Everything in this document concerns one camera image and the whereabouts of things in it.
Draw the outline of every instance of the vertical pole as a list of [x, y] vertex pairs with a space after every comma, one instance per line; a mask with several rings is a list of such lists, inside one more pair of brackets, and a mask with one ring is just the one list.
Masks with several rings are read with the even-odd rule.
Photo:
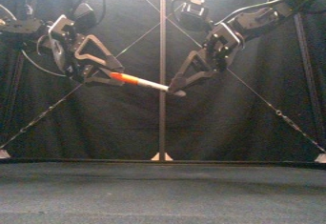
[[294, 16], [294, 23], [296, 23], [296, 29], [298, 34], [298, 41], [300, 41], [300, 47], [301, 47], [301, 53], [302, 53], [302, 59], [304, 59], [304, 67], [305, 67], [305, 73], [306, 73], [306, 79], [308, 79], [308, 85], [309, 85], [309, 91], [310, 91], [310, 100], [312, 100], [312, 106], [313, 106], [313, 119], [314, 119], [314, 126], [316, 126], [316, 133], [317, 133], [317, 142], [322, 148], [326, 147], [325, 142], [325, 136], [326, 131], [324, 127], [324, 118], [322, 118], [322, 111], [321, 111], [321, 105], [318, 102], [318, 91], [314, 81], [314, 75], [313, 75], [313, 62], [312, 62], [312, 56], [308, 46], [308, 38], [304, 28], [304, 18], [302, 14], [298, 13]]
[[[159, 83], [166, 85], [166, 0], [161, 0]], [[166, 93], [159, 93], [159, 161], [166, 160]]]

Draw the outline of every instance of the black backdrop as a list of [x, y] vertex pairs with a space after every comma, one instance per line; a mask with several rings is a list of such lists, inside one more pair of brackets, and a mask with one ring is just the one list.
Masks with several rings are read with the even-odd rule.
[[[39, 0], [36, 17], [55, 21], [77, 0]], [[101, 11], [101, 0], [89, 0]], [[107, 15], [90, 31], [118, 56], [125, 72], [159, 82], [161, 0], [106, 0]], [[167, 14], [171, 13], [167, 0]], [[266, 0], [206, 0], [210, 17], [221, 20], [234, 10]], [[23, 0], [0, 4], [24, 18]], [[205, 33], [187, 35], [167, 21], [167, 83]], [[325, 15], [306, 16], [318, 102], [325, 105]], [[28, 54], [57, 71], [51, 56]], [[39, 71], [2, 44], [3, 142], [78, 86]], [[22, 65], [18, 91], [14, 70]], [[318, 138], [313, 104], [294, 21], [249, 42], [232, 72], [254, 88], [301, 129]], [[174, 160], [310, 161], [318, 155], [308, 138], [285, 123], [230, 71], [187, 89], [183, 98], [167, 96], [166, 150]], [[11, 101], [14, 112], [10, 113]], [[16, 157], [151, 159], [159, 151], [159, 92], [123, 87], [82, 86], [69, 100], [7, 147]]]

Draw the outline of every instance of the white cable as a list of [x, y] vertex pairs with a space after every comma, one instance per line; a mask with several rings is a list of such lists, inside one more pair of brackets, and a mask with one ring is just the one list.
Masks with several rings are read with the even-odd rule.
[[24, 50], [22, 50], [22, 53], [23, 53], [24, 57], [27, 58], [27, 60], [32, 63], [32, 65], [34, 65], [38, 69], [41, 69], [43, 72], [50, 73], [51, 75], [55, 75], [55, 76], [66, 77], [63, 74], [55, 73], [55, 72], [53, 72], [53, 71], [49, 71], [49, 70], [45, 69], [42, 66], [39, 66], [39, 65], [36, 64], [36, 62], [31, 59], [31, 57], [27, 55], [27, 53], [26, 53]]
[[6, 11], [6, 13], [11, 16], [11, 18], [16, 21], [16, 18], [14, 16], [12, 12], [3, 5], [0, 5], [0, 8]]

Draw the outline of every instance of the black cable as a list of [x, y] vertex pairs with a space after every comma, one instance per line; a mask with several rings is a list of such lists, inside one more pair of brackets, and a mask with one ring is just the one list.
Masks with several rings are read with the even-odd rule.
[[[85, 0], [78, 0], [71, 11], [70, 11], [70, 14], [69, 14], [69, 17], [73, 19], [74, 17], [74, 13], [79, 7], [79, 5], [83, 3]], [[107, 4], [106, 4], [106, 0], [102, 0], [102, 15], [99, 17], [99, 20], [97, 21], [97, 25], [102, 22], [102, 20], [105, 19], [105, 16], [106, 16], [106, 10], [107, 10]]]
[[[177, 23], [181, 25], [179, 23], [179, 19], [177, 18], [177, 12], [175, 12], [175, 2], [177, 1], [183, 1], [183, 2], [189, 2], [190, 0], [173, 0], [171, 2], [171, 8], [173, 8], [173, 17], [175, 18], [177, 20]], [[285, 0], [273, 0], [273, 1], [268, 1], [266, 3], [262, 3], [262, 4], [258, 4], [258, 5], [254, 5], [254, 6], [250, 6], [250, 7], [246, 7], [246, 8], [242, 8], [237, 11], [234, 11], [222, 21], [220, 21], [218, 23], [216, 23], [214, 25], [217, 26], [220, 23], [222, 22], [228, 22], [232, 18], [236, 17], [236, 15], [244, 11], [249, 11], [249, 10], [256, 10], [256, 9], [261, 9], [261, 8], [265, 8], [265, 7], [272, 7], [272, 6], [276, 6], [277, 4], [282, 3]]]
[[178, 19], [178, 17], [177, 17], [177, 9], [175, 9], [175, 3], [177, 3], [178, 1], [189, 2], [189, 0], [173, 0], [173, 2], [171, 2], [171, 13], [173, 13], [173, 17], [174, 17], [174, 19], [177, 20], [177, 23], [179, 24], [179, 19]]
[[269, 1], [266, 3], [262, 3], [262, 4], [258, 4], [258, 5], [254, 5], [254, 6], [250, 6], [250, 7], [246, 7], [246, 8], [242, 8], [237, 11], [234, 11], [224, 20], [221, 20], [218, 23], [216, 23], [216, 26], [222, 23], [222, 22], [228, 22], [232, 18], [236, 17], [236, 15], [244, 11], [249, 11], [249, 10], [256, 10], [256, 9], [262, 9], [265, 7], [273, 7], [276, 6], [277, 4], [282, 3], [285, 0], [273, 0], [273, 1]]

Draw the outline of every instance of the diagonal cable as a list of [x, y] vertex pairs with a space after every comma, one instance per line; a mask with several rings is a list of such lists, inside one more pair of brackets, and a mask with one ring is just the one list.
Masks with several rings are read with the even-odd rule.
[[[158, 12], [161, 12], [161, 10], [158, 9], [158, 7], [153, 4], [153, 2], [150, 0], [146, 0], [150, 5], [155, 8], [155, 10]], [[193, 42], [201, 47], [201, 43], [190, 36], [190, 34], [178, 26], [178, 24], [171, 21], [169, 19], [169, 17], [171, 16], [171, 14], [169, 16], [166, 16], [167, 20], [171, 22], [171, 24], [179, 29], [179, 31], [193, 40]], [[159, 26], [161, 23], [158, 23], [137, 40], [135, 42], [133, 42], [123, 50], [122, 52], [117, 55], [117, 57], [119, 57], [123, 53], [127, 52], [127, 50], [149, 35], [149, 33]]]

